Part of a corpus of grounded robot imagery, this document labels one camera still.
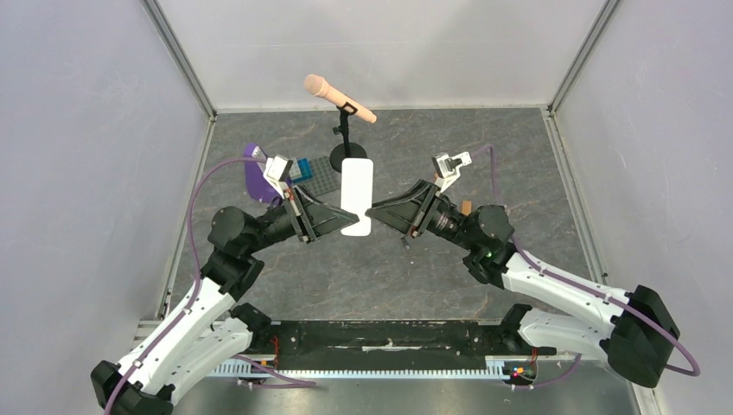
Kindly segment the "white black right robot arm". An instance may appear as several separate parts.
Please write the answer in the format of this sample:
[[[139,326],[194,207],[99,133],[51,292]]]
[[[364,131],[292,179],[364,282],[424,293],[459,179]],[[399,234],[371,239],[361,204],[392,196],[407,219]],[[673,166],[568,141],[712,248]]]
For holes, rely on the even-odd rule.
[[[505,208],[482,205],[464,214],[436,185],[419,181],[406,193],[366,211],[409,237],[430,232],[467,251],[462,262],[481,284],[532,297],[561,310],[552,315],[515,305],[500,327],[501,346],[554,348],[605,360],[625,380],[655,388],[670,369],[679,328],[660,294],[596,284],[531,255],[512,240]]]

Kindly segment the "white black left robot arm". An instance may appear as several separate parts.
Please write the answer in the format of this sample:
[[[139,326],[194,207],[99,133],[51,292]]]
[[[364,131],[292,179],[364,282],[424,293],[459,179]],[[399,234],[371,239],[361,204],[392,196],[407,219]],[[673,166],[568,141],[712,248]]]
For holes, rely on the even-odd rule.
[[[290,188],[284,203],[254,217],[230,206],[212,219],[214,250],[186,296],[153,332],[118,362],[91,373],[106,414],[170,414],[183,396],[220,363],[271,342],[269,318],[240,298],[264,268],[255,258],[291,237],[305,243],[358,223],[359,217]]]

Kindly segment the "white remote control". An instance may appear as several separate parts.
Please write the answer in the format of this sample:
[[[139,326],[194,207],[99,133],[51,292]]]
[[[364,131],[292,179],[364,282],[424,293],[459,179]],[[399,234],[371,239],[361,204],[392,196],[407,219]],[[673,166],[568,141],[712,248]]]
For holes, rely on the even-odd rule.
[[[365,237],[371,233],[372,220],[366,215],[373,202],[373,161],[368,158],[346,158],[341,170],[341,208],[356,214],[359,221],[341,229],[348,237]]]

